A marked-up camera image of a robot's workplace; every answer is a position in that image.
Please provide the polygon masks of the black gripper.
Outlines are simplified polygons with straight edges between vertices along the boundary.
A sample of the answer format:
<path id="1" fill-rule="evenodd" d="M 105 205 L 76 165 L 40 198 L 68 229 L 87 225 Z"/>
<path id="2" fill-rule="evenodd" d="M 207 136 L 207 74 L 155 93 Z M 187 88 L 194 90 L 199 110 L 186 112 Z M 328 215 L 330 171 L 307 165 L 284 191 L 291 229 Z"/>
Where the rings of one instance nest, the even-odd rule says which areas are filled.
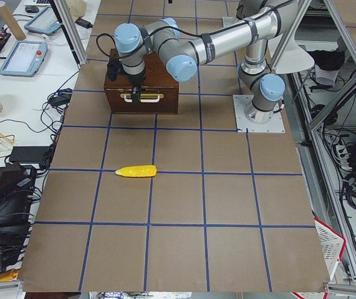
<path id="1" fill-rule="evenodd" d="M 142 94 L 142 88 L 141 86 L 143 85 L 145 79 L 146 79 L 146 70 L 142 70 L 138 74 L 134 75 L 129 75 L 129 82 L 132 86 L 132 90 L 130 92 L 131 94 L 131 99 L 133 103 L 140 103 L 141 100 L 141 94 Z"/>

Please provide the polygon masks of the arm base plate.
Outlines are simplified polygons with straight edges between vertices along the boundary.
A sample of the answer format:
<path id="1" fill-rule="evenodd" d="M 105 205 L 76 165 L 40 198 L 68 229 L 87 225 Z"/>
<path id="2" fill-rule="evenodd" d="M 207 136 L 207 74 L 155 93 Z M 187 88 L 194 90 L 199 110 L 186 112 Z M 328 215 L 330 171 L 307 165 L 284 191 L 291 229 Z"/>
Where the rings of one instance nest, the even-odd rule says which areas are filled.
<path id="1" fill-rule="evenodd" d="M 233 95 L 236 131 L 238 133 L 285 133 L 279 104 L 269 112 L 253 106 L 252 95 Z"/>

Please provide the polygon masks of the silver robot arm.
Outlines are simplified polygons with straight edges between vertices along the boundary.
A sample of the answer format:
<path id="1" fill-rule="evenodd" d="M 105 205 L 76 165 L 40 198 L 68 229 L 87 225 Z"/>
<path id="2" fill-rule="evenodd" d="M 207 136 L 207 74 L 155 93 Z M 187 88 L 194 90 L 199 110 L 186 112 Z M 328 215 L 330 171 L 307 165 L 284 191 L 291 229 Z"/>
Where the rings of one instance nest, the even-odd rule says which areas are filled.
<path id="1" fill-rule="evenodd" d="M 283 80 L 266 71 L 267 42 L 293 25 L 298 8 L 298 1 L 241 1 L 231 25 L 184 43 L 179 42 L 180 30 L 172 18 L 141 27 L 120 24 L 114 33 L 114 43 L 132 85 L 132 102 L 141 102 L 147 54 L 156 53 L 175 81 L 186 82 L 196 75 L 200 65 L 245 48 L 238 77 L 252 91 L 253 99 L 244 113 L 253 123 L 267 123 L 277 112 L 274 107 L 285 91 Z"/>

